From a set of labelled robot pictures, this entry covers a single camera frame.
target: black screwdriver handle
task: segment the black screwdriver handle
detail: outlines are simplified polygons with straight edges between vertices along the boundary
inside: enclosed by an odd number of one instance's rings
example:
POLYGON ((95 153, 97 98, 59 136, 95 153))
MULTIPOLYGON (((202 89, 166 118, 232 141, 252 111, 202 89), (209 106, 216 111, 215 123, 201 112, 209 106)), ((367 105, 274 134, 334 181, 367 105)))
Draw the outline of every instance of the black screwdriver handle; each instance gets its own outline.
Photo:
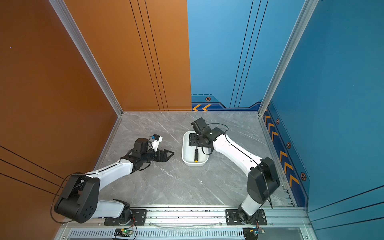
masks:
POLYGON ((197 150, 197 148, 195 150, 195 162, 199 162, 199 151, 197 150))

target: metal edge trim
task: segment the metal edge trim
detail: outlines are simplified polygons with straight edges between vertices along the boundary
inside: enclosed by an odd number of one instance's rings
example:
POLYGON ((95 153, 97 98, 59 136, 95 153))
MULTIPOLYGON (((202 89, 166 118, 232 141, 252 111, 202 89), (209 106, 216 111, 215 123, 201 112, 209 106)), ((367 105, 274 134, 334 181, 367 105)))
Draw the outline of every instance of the metal edge trim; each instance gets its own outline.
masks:
POLYGON ((113 138, 115 137, 115 134, 119 128, 119 125, 121 123, 121 120, 122 120, 122 116, 118 116, 118 118, 116 119, 116 122, 115 122, 115 125, 113 125, 113 128, 112 128, 112 131, 111 133, 109 134, 109 137, 107 139, 107 142, 105 143, 104 145, 104 148, 103 150, 101 151, 101 154, 99 156, 99 159, 97 160, 96 164, 95 164, 95 167, 93 168, 93 170, 97 170, 97 169, 100 169, 101 168, 101 164, 103 163, 104 159, 105 159, 105 156, 107 155, 107 152, 108 152, 108 149, 109 147, 111 146, 112 144, 112 141, 113 141, 113 138))
MULTIPOLYGON (((215 205, 205 205, 204 207, 198 205, 174 205, 173 207, 169 205, 159 205, 154 207, 153 205, 141 205, 140 207, 131 206, 132 209, 147 209, 147 210, 177 210, 177 211, 190 211, 190 210, 226 210, 226 209, 238 209, 238 206, 215 206, 215 205)), ((295 212, 305 212, 303 207, 262 207, 265 211, 295 211, 295 212)))
MULTIPOLYGON (((292 207, 291 204, 289 205, 272 205, 274 208, 282 208, 282 207, 292 207)), ((226 207, 226 208, 238 208, 238 206, 235 206, 235 205, 162 205, 162 204, 149 204, 149 205, 131 205, 131 208, 154 208, 154 207, 158 207, 158 208, 164 208, 164 207, 175 207, 175 208, 183 208, 183 207, 198 207, 198 208, 203 208, 203 207, 209 207, 209 208, 223 208, 223 207, 226 207)), ((266 207, 270 207, 270 204, 268 202, 264 203, 262 205, 262 208, 266 208, 266 207)))
POLYGON ((277 174, 279 175, 280 180, 284 184, 284 188, 287 189, 288 194, 289 194, 289 196, 290 196, 294 206, 296 207, 297 203, 296 203, 295 197, 293 196, 293 192, 292 192, 291 188, 288 185, 288 180, 286 179, 284 170, 283 170, 282 167, 280 167, 281 163, 279 161, 279 156, 277 156, 277 153, 276 153, 276 150, 275 150, 275 146, 273 145, 271 137, 268 134, 268 130, 266 128, 266 125, 264 124, 263 118, 261 116, 259 116, 258 119, 259 119, 260 125, 262 126, 263 134, 264 134, 264 136, 266 138, 267 145, 268 145, 269 150, 270 150, 270 152, 272 154, 272 160, 275 162, 276 166, 279 166, 279 170, 277 171, 277 174))
POLYGON ((307 27, 307 24, 318 2, 319 0, 306 0, 303 4, 299 17, 296 20, 295 26, 293 27, 293 30, 285 46, 283 54, 281 55, 280 61, 277 64, 275 73, 272 76, 271 82, 269 83, 263 100, 260 104, 258 111, 260 116, 264 115, 264 112, 269 102, 271 101, 277 86, 279 85, 279 82, 285 72, 285 69, 287 68, 288 63, 291 60, 291 57, 297 47, 297 44, 299 43, 301 36, 303 35, 304 30, 307 27))
POLYGON ((67 225, 65 225, 65 227, 60 227, 57 230, 56 236, 53 240, 65 239, 68 236, 68 234, 70 233, 71 229, 72 228, 67 228, 67 225))
POLYGON ((301 227, 300 232, 304 240, 317 240, 317 236, 313 230, 313 227, 301 227))
POLYGON ((63 23, 65 29, 67 30, 69 36, 71 37, 73 43, 76 45, 80 54, 82 55, 84 61, 91 70, 93 76, 95 77, 97 83, 99 83, 100 88, 107 97, 112 108, 118 116, 122 115, 122 108, 113 93, 110 85, 108 84, 102 70, 100 69, 96 59, 94 58, 91 50, 89 49, 87 42, 85 41, 83 35, 81 34, 79 28, 77 27, 74 19, 72 18, 71 13, 69 12, 67 6, 65 5, 64 0, 49 0, 56 14, 59 16, 61 22, 63 23))
MULTIPOLYGON (((196 210, 195 208, 188 208, 188 207, 185 207, 183 209, 172 209, 172 208, 169 209, 167 207, 164 207, 162 209, 151 209, 151 208, 146 208, 146 209, 148 211, 153 211, 153 210, 158 211, 158 214, 154 219, 162 219, 163 217, 165 217, 165 218, 171 217, 171 218, 169 218, 171 220, 173 218, 178 218, 176 215, 173 214, 175 212, 175 210, 177 212, 180 211, 181 214, 183 212, 189 212, 191 210, 196 210)), ((227 208, 221 208, 221 209, 217 209, 217 210, 224 212, 226 209, 227 208)), ((264 210, 265 210, 265 214, 266 214, 267 219, 269 219, 269 221, 271 223, 275 223, 275 224, 266 225, 265 227, 298 227, 298 228, 311 227, 308 215, 306 214, 304 208, 285 207, 285 208, 280 208, 280 209, 266 208, 264 210)), ((225 217, 223 216, 223 218, 214 218, 214 219, 216 219, 217 221, 220 221, 220 220, 225 220, 225 217)), ((70 222, 67 224, 62 224, 60 226, 60 228, 71 229, 71 228, 110 228, 111 227, 111 226, 104 226, 103 223, 104 223, 104 219, 93 218, 93 219, 88 220, 85 223, 70 222)), ((163 223, 163 224, 174 225, 174 223, 163 223)), ((144 226, 140 226, 140 228, 151 228, 151 227, 153 227, 153 226, 151 226, 150 222, 148 224, 145 224, 144 226)), ((241 228, 244 226, 242 226, 242 225, 239 225, 239 226, 217 225, 214 227, 215 228, 228 228, 228 227, 240 227, 241 228)))

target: black stripe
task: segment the black stripe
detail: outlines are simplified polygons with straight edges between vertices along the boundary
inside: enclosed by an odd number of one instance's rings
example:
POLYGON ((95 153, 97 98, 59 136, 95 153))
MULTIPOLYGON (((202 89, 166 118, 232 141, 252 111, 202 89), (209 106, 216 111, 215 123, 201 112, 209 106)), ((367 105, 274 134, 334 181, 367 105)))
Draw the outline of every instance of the black stripe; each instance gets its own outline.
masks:
POLYGON ((147 56, 145 55, 145 51, 144 51, 143 42, 141 41, 141 36, 140 36, 140 32, 139 32, 139 27, 137 26, 136 17, 135 17, 135 13, 133 12, 133 7, 132 7, 132 3, 131 3, 131 0, 129 0, 129 3, 130 3, 130 5, 131 5, 131 8, 132 8, 132 14, 133 14, 133 18, 135 19, 136 28, 137 28, 137 33, 139 34, 139 38, 140 38, 140 42, 141 42, 141 47, 143 48, 144 57, 145 57, 145 62, 147 63, 147 67, 148 67, 149 76, 151 77, 151 82, 152 82, 152 86, 153 86, 153 91, 155 92, 155 97, 156 97, 156 101, 157 101, 157 106, 159 107, 159 111, 160 111, 160 105, 159 105, 159 101, 158 101, 158 99, 157 99, 157 95, 156 95, 156 91, 155 91, 155 85, 153 84, 153 80, 152 80, 151 71, 149 70, 149 65, 148 65, 148 61, 147 61, 147 56))
POLYGON ((255 30, 255 26, 256 26, 256 21, 257 21, 257 16, 259 15, 259 10, 260 10, 260 5, 261 5, 261 1, 259 3, 259 8, 257 9, 257 14, 256 14, 256 19, 255 19, 255 24, 253 25, 253 29, 252 29, 252 35, 251 35, 251 40, 249 41, 249 45, 248 45, 248 51, 247 51, 247 56, 245 57, 245 62, 244 62, 244 66, 243 66, 243 72, 241 73, 241 77, 240 77, 240 83, 239 83, 239 88, 237 89, 237 94, 236 94, 236 100, 235 100, 235 105, 233 107, 236 106, 236 101, 237 101, 237 96, 239 94, 239 90, 240 90, 240 86, 241 86, 241 80, 243 78, 243 74, 244 74, 244 69, 245 69, 245 64, 247 63, 247 58, 248 58, 248 53, 249 53, 249 48, 251 46, 251 42, 252 42, 252 37, 253 37, 253 31, 255 30))
POLYGON ((266 7, 268 6, 268 1, 269 1, 269 0, 267 0, 266 5, 265 5, 265 10, 264 10, 263 18, 262 18, 262 23, 260 24, 259 33, 257 34, 255 47, 253 48, 253 53, 252 53, 252 57, 251 57, 251 62, 249 63, 248 72, 247 72, 247 76, 245 77, 245 81, 244 81, 244 85, 243 85, 243 90, 242 90, 242 92, 241 92, 241 96, 240 96, 240 100, 239 100, 239 105, 238 105, 238 107, 240 106, 240 101, 241 101, 241 98, 242 98, 242 96, 243 96, 245 83, 247 82, 247 77, 248 77, 249 69, 251 68, 251 63, 252 63, 252 59, 253 59, 253 54, 255 53, 257 40, 259 39, 259 34, 260 34, 260 30, 261 30, 261 28, 262 28, 262 24, 263 24, 263 20, 264 20, 264 16, 265 16, 266 7))
POLYGON ((144 0, 144 2, 145 2, 145 8, 147 9, 147 15, 148 15, 149 27, 151 28, 151 34, 152 34, 153 45, 155 46, 155 53, 156 53, 156 58, 157 58, 157 65, 159 66, 159 71, 160 71, 161 84, 163 85, 164 97, 165 97, 165 99, 166 99, 167 110, 169 111, 169 108, 168 108, 168 101, 167 101, 167 95, 166 95, 166 90, 165 90, 165 88, 164 88, 163 77, 162 77, 162 75, 161 75, 161 69, 160 69, 159 57, 158 57, 158 55, 157 55, 157 50, 156 50, 156 45, 155 45, 155 39, 154 39, 154 37, 153 37, 153 32, 152 32, 151 21, 149 20, 149 13, 148 13, 148 8, 147 8, 147 1, 144 0))
POLYGON ((383 218, 384 218, 384 217, 378 217, 378 218, 373 218, 373 219, 368 219, 368 220, 363 220, 363 221, 358 221, 358 222, 351 222, 351 223, 346 223, 346 224, 340 224, 340 225, 337 225, 337 226, 323 227, 323 228, 314 229, 314 230, 315 230, 315 231, 317 231, 317 230, 323 230, 323 229, 328 229, 328 228, 333 228, 333 227, 340 227, 340 226, 345 226, 345 225, 350 225, 350 224, 355 224, 355 223, 369 222, 369 221, 379 220, 379 219, 383 219, 383 218))
MULTIPOLYGON (((21 170, 23 170, 23 171, 25 171, 25 172, 27 172, 27 173, 30 173, 30 174, 32 174, 32 175, 38 177, 38 178, 41 178, 41 179, 43 179, 43 180, 46 180, 45 178, 39 177, 39 176, 37 176, 36 174, 33 174, 33 173, 31 173, 31 172, 29 172, 29 171, 27 171, 27 170, 25 170, 25 169, 22 169, 21 167, 18 167, 18 166, 16 166, 16 165, 13 165, 12 163, 7 162, 7 161, 5 161, 5 160, 3 160, 3 159, 1 159, 1 158, 0 158, 0 160, 3 161, 3 162, 5 162, 5 163, 8 163, 9 165, 12 165, 12 166, 14 166, 14 167, 17 167, 18 169, 21 169, 21 170)), ((52 183, 52 184, 54 184, 54 185, 56 185, 56 186, 58 186, 58 187, 60 187, 60 185, 58 185, 58 184, 56 184, 56 183, 54 183, 54 182, 51 182, 51 181, 49 181, 49 180, 46 180, 46 181, 47 181, 47 182, 50 182, 50 183, 52 183)))
POLYGON ((163 103, 163 97, 161 96, 161 92, 160 92, 159 81, 158 81, 158 79, 157 79, 157 74, 156 74, 155 64, 153 63, 153 58, 152 58, 152 53, 151 53, 151 47, 149 46, 149 41, 148 41, 147 31, 145 30, 145 25, 144 25, 143 15, 141 14, 141 9, 140 9, 139 0, 137 0, 137 5, 139 6, 139 11, 140 11, 140 16, 141 16, 141 21, 142 21, 142 23, 143 23, 143 28, 144 28, 145 38, 147 38, 147 44, 148 44, 148 49, 149 49, 149 55, 151 56, 152 66, 153 66, 153 71, 155 72, 155 77, 156 77, 156 82, 157 82, 157 88, 159 89, 159 94, 160 94, 161 104, 163 105, 163 110, 165 110, 165 108, 164 108, 164 103, 163 103))
MULTIPOLYGON (((380 187, 375 187, 374 189, 371 189, 371 190, 368 190, 368 191, 365 191, 365 192, 362 192, 362 193, 353 195, 352 197, 347 197, 346 199, 343 199, 343 200, 340 200, 340 201, 337 201, 337 202, 334 202, 334 203, 325 205, 325 206, 323 206, 323 207, 328 207, 328 206, 333 205, 333 204, 336 204, 336 203, 338 203, 338 202, 342 202, 342 201, 344 201, 344 200, 351 199, 351 198, 353 198, 353 197, 359 196, 359 195, 361 195, 361 194, 364 194, 364 193, 367 193, 367 192, 370 192, 370 191, 373 191, 373 190, 376 190, 376 189, 379 189, 379 188, 382 188, 382 187, 384 187, 384 185, 381 185, 380 187)), ((323 207, 319 207, 319 208, 317 208, 317 209, 311 210, 311 211, 309 211, 308 213, 313 212, 313 211, 316 211, 316 210, 319 210, 319 209, 322 209, 323 207)))
MULTIPOLYGON (((356 210, 364 209, 364 208, 367 208, 367 207, 371 207, 371 206, 375 206, 375 205, 379 205, 379 204, 383 204, 383 203, 384 202, 379 202, 379 203, 371 204, 371 205, 368 205, 368 206, 365 206, 365 207, 359 207, 357 209, 349 210, 349 211, 346 211, 346 212, 341 212, 339 214, 334 214, 334 215, 331 215, 331 216, 328 216, 328 217, 333 217, 333 216, 336 216, 336 215, 345 214, 347 212, 353 212, 353 211, 356 211, 356 210)), ((328 217, 322 217, 322 218, 319 218, 319 219, 316 219, 316 220, 311 220, 311 222, 314 222, 314 221, 317 221, 317 220, 321 220, 321 219, 325 219, 325 218, 328 218, 328 217)))
POLYGON ((54 174, 53 172, 51 172, 51 171, 49 171, 49 170, 43 168, 42 166, 39 166, 39 165, 37 165, 36 163, 34 163, 34 162, 32 162, 32 161, 29 161, 29 160, 26 159, 25 157, 22 157, 22 156, 20 156, 19 154, 15 153, 15 152, 12 152, 11 150, 9 150, 9 149, 7 149, 7 148, 1 146, 1 145, 0 145, 0 147, 2 147, 2 148, 4 148, 5 150, 7 150, 7 151, 9 151, 9 152, 11 152, 11 153, 13 153, 13 154, 15 154, 15 155, 18 156, 18 157, 21 157, 22 159, 24 159, 24 160, 26 160, 26 161, 28 161, 28 162, 30 162, 30 163, 32 163, 32 164, 38 166, 39 168, 42 168, 42 169, 46 170, 47 172, 50 172, 50 173, 52 173, 53 175, 55 175, 55 176, 57 176, 57 177, 59 177, 59 178, 61 178, 61 179, 64 179, 64 178, 60 177, 59 175, 54 174))
POLYGON ((249 19, 251 18, 251 12, 252 12, 253 1, 254 1, 254 0, 252 0, 251 10, 249 11, 249 17, 248 17, 248 22, 247 22, 247 28, 245 29, 245 35, 244 35, 244 40, 243 40, 243 46, 242 46, 242 48, 241 48, 240 59, 239 59, 239 65, 237 66, 237 72, 236 72, 236 77, 235 77, 235 84, 233 85, 232 96, 231 96, 231 102, 230 102, 230 104, 229 104, 229 107, 231 107, 231 104, 232 104, 232 98, 233 98, 233 93, 235 92, 236 79, 237 79, 237 74, 238 74, 238 72, 239 72, 241 56, 242 56, 242 54, 243 54, 243 48, 244 48, 244 43, 245 43, 245 37, 247 36, 247 30, 248 30, 249 19))
POLYGON ((36 186, 34 186, 34 185, 32 185, 32 184, 29 184, 29 183, 23 182, 23 181, 21 181, 21 180, 18 180, 18 179, 16 179, 16 178, 10 177, 10 176, 8 176, 8 175, 5 175, 5 174, 3 174, 3 173, 0 173, 0 174, 1 174, 1 175, 3 175, 3 176, 6 176, 6 177, 12 178, 13 180, 16 180, 16 181, 19 181, 19 182, 25 183, 26 185, 29 185, 29 186, 35 187, 35 188, 37 188, 37 189, 40 189, 40 190, 43 190, 43 191, 45 191, 45 192, 49 192, 50 194, 53 194, 53 195, 55 195, 53 192, 50 192, 50 191, 44 190, 44 189, 42 189, 42 188, 36 187, 36 186))

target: blue wall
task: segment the blue wall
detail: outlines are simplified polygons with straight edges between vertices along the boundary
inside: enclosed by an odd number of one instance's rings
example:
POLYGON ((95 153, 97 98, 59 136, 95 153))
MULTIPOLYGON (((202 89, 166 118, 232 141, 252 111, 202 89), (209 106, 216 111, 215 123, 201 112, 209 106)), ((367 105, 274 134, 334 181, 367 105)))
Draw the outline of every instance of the blue wall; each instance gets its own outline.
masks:
POLYGON ((260 101, 303 3, 188 0, 192 95, 213 95, 227 108, 260 101))
POLYGON ((384 216, 384 187, 369 191, 384 184, 383 30, 383 1, 320 0, 272 98, 321 240, 378 239, 383 224, 369 221, 384 216))

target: aluminum frame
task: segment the aluminum frame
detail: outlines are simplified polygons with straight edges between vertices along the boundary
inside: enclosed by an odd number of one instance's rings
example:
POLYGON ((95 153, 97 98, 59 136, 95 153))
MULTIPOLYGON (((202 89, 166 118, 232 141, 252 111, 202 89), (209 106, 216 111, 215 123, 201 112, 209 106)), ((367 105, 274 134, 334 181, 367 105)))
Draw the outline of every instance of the aluminum frame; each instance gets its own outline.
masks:
POLYGON ((115 137, 116 133, 117 133, 117 130, 119 128, 119 125, 121 123, 121 120, 122 120, 122 116, 118 116, 118 118, 116 119, 116 122, 115 124, 113 125, 113 128, 112 128, 112 131, 111 133, 109 134, 109 137, 107 139, 107 142, 105 143, 104 147, 103 147, 103 150, 101 151, 101 154, 95 164, 95 167, 93 168, 93 170, 97 170, 97 169, 100 169, 101 168, 101 165, 105 159, 105 156, 107 155, 107 152, 108 152, 108 149, 109 147, 111 146, 112 144, 112 141, 113 141, 113 138, 115 137))
MULTIPOLYGON (((138 231, 150 229, 175 229, 181 232, 202 232, 202 231, 228 231, 240 230, 244 225, 229 226, 226 225, 226 209, 237 209, 237 206, 231 207, 143 207, 132 209, 147 209, 147 218, 144 226, 138 226, 138 231)), ((303 238, 316 240, 311 222, 304 208, 299 207, 263 207, 268 225, 266 228, 300 228, 303 238)), ((70 222, 62 224, 55 240, 65 239, 72 229, 103 231, 119 226, 104 226, 104 219, 94 218, 85 223, 70 222)))
POLYGON ((259 119, 260 125, 262 126, 264 137, 266 139, 266 143, 267 143, 267 145, 269 147, 269 150, 270 150, 270 152, 272 154, 272 160, 274 161, 275 166, 278 166, 277 167, 278 168, 277 169, 277 174, 279 175, 280 182, 283 184, 283 188, 288 191, 288 194, 290 196, 290 199, 292 200, 293 206, 295 207, 295 206, 297 206, 296 200, 293 197, 293 192, 292 192, 291 188, 289 187, 287 178, 285 177, 284 170, 283 170, 282 167, 280 167, 281 163, 280 163, 280 160, 279 160, 279 156, 277 156, 277 153, 276 153, 276 150, 275 150, 275 146, 273 145, 271 137, 269 136, 269 133, 268 133, 268 129, 266 128, 266 125, 264 124, 263 117, 262 116, 258 116, 258 119, 259 119))
POLYGON ((119 104, 119 101, 117 100, 115 94, 113 93, 111 87, 109 86, 107 80, 105 79, 105 76, 102 70, 100 69, 98 63, 96 62, 96 59, 94 58, 91 50, 89 49, 87 42, 85 41, 71 13, 69 12, 67 6, 65 5, 64 0, 49 0, 49 2, 51 3, 56 14, 59 16, 69 36, 72 38, 73 43, 75 43, 77 49, 79 50, 84 61, 88 65, 89 69, 91 70, 97 83, 99 83, 100 88, 102 89, 105 96, 107 97, 113 110, 116 112, 117 116, 121 116, 123 113, 123 110, 119 104))
POLYGON ((271 82, 269 83, 269 86, 260 104, 259 111, 258 111, 259 116, 264 115, 264 112, 269 102, 271 101, 277 86, 279 85, 279 82, 285 72, 285 69, 287 68, 288 63, 291 60, 293 52, 295 51, 297 44, 299 43, 301 36, 303 35, 304 30, 307 27, 307 24, 318 2, 319 0, 306 0, 304 2, 304 5, 300 11, 299 17, 296 20, 295 26, 293 27, 291 35, 285 46, 284 52, 281 55, 279 63, 277 64, 275 73, 272 76, 271 82))

